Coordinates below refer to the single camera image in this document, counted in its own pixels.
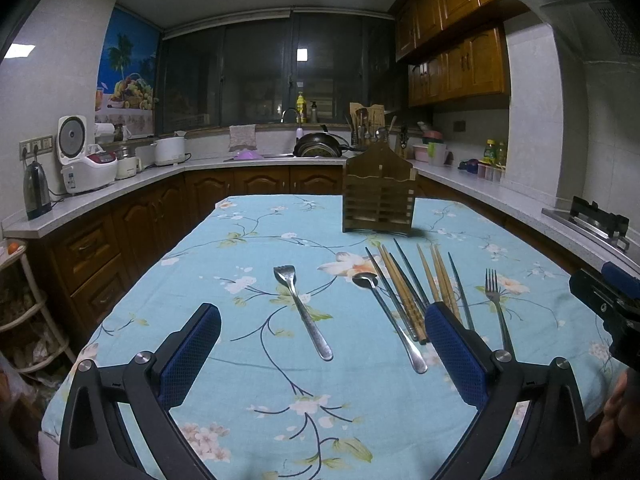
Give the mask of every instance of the wooden utensil holder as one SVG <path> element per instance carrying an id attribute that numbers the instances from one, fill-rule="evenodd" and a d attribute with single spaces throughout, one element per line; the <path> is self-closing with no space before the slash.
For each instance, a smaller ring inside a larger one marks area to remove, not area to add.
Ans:
<path id="1" fill-rule="evenodd" d="M 416 170 L 386 142 L 373 143 L 347 160 L 342 193 L 342 232 L 409 234 L 414 218 Z"/>

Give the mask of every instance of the range hood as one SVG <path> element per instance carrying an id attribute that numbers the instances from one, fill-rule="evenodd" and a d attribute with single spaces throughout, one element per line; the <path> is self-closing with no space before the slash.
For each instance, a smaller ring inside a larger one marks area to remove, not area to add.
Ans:
<path id="1" fill-rule="evenodd" d="M 640 45 L 609 0 L 520 0 L 584 61 L 640 61 Z"/>

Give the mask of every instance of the light blue tablecloth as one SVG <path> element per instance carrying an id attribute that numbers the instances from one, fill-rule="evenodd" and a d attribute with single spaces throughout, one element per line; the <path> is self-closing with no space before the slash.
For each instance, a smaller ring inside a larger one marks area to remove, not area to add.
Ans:
<path id="1" fill-rule="evenodd" d="M 184 404 L 171 413 L 219 480 L 428 479 L 472 420 L 430 345 L 430 366 L 415 374 L 398 336 L 350 276 L 372 270 L 365 247 L 391 236 L 344 234 L 340 196 L 238 196 L 225 200 L 131 289 L 79 360 L 128 362 L 155 350 L 203 302 L 222 314 L 222 334 Z M 619 365 L 609 335 L 569 292 L 568 275 L 523 241 L 466 206 L 418 199 L 414 228 L 399 238 L 419 276 L 421 242 L 449 251 L 476 330 L 501 348 L 484 270 L 500 275 L 502 304 L 520 361 L 568 358 L 587 416 L 604 401 Z M 293 264 L 303 301 L 334 350 L 322 361 L 273 267 Z M 428 292 L 426 280 L 424 288 Z M 43 430 L 58 439 L 69 378 L 51 401 Z M 487 471 L 497 474 L 525 408 Z M 124 412 L 132 420 L 130 411 Z M 148 471 L 161 473 L 135 424 L 128 424 Z"/>

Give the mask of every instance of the wall switch panel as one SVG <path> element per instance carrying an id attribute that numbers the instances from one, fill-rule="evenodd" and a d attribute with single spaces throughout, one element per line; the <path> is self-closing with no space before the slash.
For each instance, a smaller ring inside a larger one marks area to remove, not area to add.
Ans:
<path id="1" fill-rule="evenodd" d="M 38 148 L 38 155 L 51 153 L 53 151 L 53 136 L 35 137 L 34 139 L 21 140 L 19 143 L 18 156 L 22 160 L 22 150 L 27 149 L 26 158 L 33 156 L 34 148 Z"/>

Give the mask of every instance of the gas stove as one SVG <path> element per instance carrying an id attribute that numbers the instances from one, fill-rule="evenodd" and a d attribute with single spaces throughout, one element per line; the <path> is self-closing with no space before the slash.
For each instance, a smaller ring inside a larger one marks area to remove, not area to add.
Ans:
<path id="1" fill-rule="evenodd" d="M 597 202 L 589 204 L 577 196 L 574 196 L 569 211 L 543 208 L 542 214 L 586 236 L 640 272 L 640 246 L 626 237 L 629 218 L 607 213 L 598 207 Z"/>

